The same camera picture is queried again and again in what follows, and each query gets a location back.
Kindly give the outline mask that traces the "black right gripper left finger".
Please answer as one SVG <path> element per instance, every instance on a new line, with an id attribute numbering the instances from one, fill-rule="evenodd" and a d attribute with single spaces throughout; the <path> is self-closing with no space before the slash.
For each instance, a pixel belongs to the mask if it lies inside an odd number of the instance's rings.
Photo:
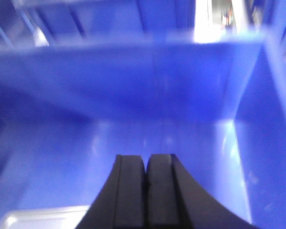
<path id="1" fill-rule="evenodd" d="M 112 170 L 77 229 L 144 228 L 143 160 L 117 155 Z"/>

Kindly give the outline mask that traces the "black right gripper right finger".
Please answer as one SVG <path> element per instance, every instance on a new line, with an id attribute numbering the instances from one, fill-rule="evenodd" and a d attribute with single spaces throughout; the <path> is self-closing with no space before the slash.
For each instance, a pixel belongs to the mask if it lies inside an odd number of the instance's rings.
<path id="1" fill-rule="evenodd" d="M 210 195 L 174 154 L 153 154 L 147 165 L 150 229 L 254 229 Z"/>

